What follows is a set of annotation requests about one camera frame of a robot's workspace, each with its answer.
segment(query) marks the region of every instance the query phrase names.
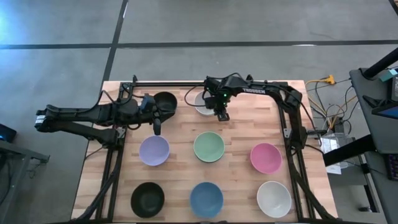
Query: black stand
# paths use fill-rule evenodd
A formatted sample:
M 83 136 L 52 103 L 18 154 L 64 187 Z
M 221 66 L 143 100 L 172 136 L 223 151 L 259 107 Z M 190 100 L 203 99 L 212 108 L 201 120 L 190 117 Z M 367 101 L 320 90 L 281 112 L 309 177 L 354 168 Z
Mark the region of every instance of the black stand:
M 31 151 L 30 149 L 18 147 L 6 141 L 0 141 L 0 153 L 6 154 L 7 159 L 12 159 L 16 163 L 16 166 L 13 170 L 14 174 L 11 178 L 11 188 L 0 210 L 0 223 L 5 223 L 7 212 L 10 206 L 15 202 L 16 194 L 21 186 L 20 183 L 24 177 L 24 174 L 26 173 L 30 160 L 37 159 L 41 164 L 45 164 L 49 161 L 50 156 Z
M 354 156 L 362 155 L 365 152 L 375 150 L 376 147 L 374 146 L 372 136 L 368 134 L 365 137 L 324 154 L 323 160 L 325 161 L 325 166 L 330 166 Z

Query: white bowl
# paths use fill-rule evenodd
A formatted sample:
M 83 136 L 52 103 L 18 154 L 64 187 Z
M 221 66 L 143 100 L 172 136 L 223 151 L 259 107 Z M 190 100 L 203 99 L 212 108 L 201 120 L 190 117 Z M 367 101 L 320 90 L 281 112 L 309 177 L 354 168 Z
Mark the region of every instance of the white bowl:
M 203 94 L 203 91 L 201 91 L 199 94 L 197 94 L 197 96 L 195 97 L 195 105 L 204 105 L 205 104 L 205 101 L 204 101 L 204 99 L 202 99 L 202 94 Z M 210 93 L 209 92 L 206 92 L 205 93 L 205 98 L 206 97 L 209 97 L 210 96 Z M 210 109 L 207 109 L 206 108 L 206 106 L 196 106 L 195 107 L 196 109 L 197 109 L 197 111 L 200 113 L 200 114 L 202 114 L 203 116 L 213 116 L 214 115 L 214 111 L 213 110 L 210 110 Z
M 257 204 L 269 217 L 281 218 L 289 212 L 292 197 L 283 184 L 268 181 L 263 183 L 257 191 Z

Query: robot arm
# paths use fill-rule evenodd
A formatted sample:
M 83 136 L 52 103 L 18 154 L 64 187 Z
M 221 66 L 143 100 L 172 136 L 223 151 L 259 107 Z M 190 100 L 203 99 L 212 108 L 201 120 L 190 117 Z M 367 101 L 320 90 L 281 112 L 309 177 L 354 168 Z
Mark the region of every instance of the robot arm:
M 226 108 L 232 96 L 237 96 L 240 93 L 268 95 L 289 115 L 292 127 L 291 146 L 297 149 L 304 148 L 307 130 L 301 122 L 302 94 L 289 86 L 287 82 L 257 82 L 250 75 L 244 80 L 240 76 L 234 76 L 235 74 L 222 79 L 207 77 L 205 80 L 205 92 L 208 91 L 210 97 L 203 99 L 206 107 L 214 110 L 218 120 L 229 121 Z M 281 95 L 281 91 L 285 93 L 285 98 Z
M 175 113 L 177 99 L 171 93 L 162 92 L 155 96 L 145 94 L 141 105 L 132 99 L 132 88 L 127 98 L 118 99 L 108 104 L 94 105 L 92 108 L 57 108 L 47 105 L 46 109 L 36 112 L 35 128 L 44 133 L 65 131 L 96 139 L 103 146 L 114 146 L 120 133 L 116 128 L 143 123 L 153 124 L 154 133 L 160 135 L 160 126 Z M 100 126 L 112 126 L 111 129 L 96 129 L 83 124 L 91 122 Z

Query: purple bowl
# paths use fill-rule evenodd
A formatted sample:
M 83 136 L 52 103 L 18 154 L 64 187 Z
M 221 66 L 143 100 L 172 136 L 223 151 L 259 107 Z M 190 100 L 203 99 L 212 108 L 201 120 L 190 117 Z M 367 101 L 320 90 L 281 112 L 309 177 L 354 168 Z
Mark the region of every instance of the purple bowl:
M 139 148 L 139 157 L 148 166 L 161 165 L 169 157 L 169 154 L 169 143 L 162 136 L 148 137 Z

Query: wooden table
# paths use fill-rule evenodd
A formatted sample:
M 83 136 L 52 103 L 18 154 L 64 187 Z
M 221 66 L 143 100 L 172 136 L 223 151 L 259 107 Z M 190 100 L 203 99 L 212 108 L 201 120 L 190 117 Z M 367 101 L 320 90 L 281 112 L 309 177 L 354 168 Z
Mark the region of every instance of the wooden table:
M 303 93 L 303 104 L 310 112 L 304 81 L 288 81 L 289 85 Z M 120 82 L 105 82 L 103 89 L 116 99 Z M 124 147 L 123 163 L 119 178 L 118 194 L 114 211 L 114 222 L 199 222 L 205 221 L 194 216 L 190 209 L 189 195 L 194 186 L 209 181 L 217 184 L 224 195 L 224 207 L 221 213 L 208 221 L 227 220 L 229 222 L 294 222 L 297 221 L 295 205 L 292 199 L 290 212 L 275 219 L 263 214 L 257 206 L 256 194 L 260 185 L 269 180 L 284 184 L 291 196 L 292 186 L 289 168 L 285 158 L 285 147 L 282 138 L 278 108 L 275 101 L 264 95 L 242 93 L 231 99 L 228 113 L 231 120 L 219 122 L 216 116 L 204 117 L 195 108 L 188 106 L 183 97 L 191 87 L 145 87 L 136 88 L 134 93 L 154 95 L 160 91 L 169 91 L 177 97 L 176 114 L 162 124 L 162 135 L 170 143 L 170 156 L 166 163 L 158 167 L 150 167 L 139 159 L 141 142 L 153 135 L 152 126 L 143 124 L 137 131 L 128 131 Z M 193 102 L 195 95 L 202 88 L 193 90 L 187 97 Z M 102 103 L 109 103 L 105 97 Z M 310 120 L 301 111 L 302 123 L 312 129 Z M 225 142 L 224 156 L 217 162 L 207 164 L 199 161 L 193 153 L 193 141 L 204 131 L 220 134 Z M 276 174 L 265 175 L 256 171 L 249 160 L 251 149 L 261 142 L 274 144 L 281 152 L 284 161 Z M 318 147 L 315 140 L 307 143 Z M 100 145 L 90 142 L 87 153 L 91 153 Z M 322 155 L 309 147 L 303 150 L 310 188 L 320 203 L 337 217 L 335 203 L 331 194 Z M 79 188 L 76 194 L 72 218 L 78 217 L 92 202 L 98 193 L 103 175 L 106 150 L 92 155 L 83 166 Z M 165 204 L 158 215 L 149 219 L 137 217 L 131 210 L 130 199 L 133 190 L 143 182 L 156 182 L 165 192 Z M 302 207 L 307 213 L 305 197 L 301 192 Z M 104 212 L 108 211 L 107 200 Z

